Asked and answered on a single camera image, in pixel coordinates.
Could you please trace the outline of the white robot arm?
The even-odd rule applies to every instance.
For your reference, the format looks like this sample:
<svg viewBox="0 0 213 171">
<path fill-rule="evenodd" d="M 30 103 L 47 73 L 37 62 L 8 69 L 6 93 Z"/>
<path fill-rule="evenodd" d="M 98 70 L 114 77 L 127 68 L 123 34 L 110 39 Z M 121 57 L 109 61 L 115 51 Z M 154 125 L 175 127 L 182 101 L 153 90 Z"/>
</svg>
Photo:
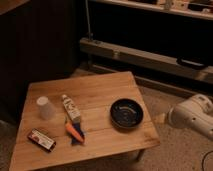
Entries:
<svg viewBox="0 0 213 171">
<path fill-rule="evenodd" d="M 196 94 L 172 107 L 167 114 L 171 126 L 191 128 L 213 141 L 213 102 L 203 94 Z"/>
</svg>

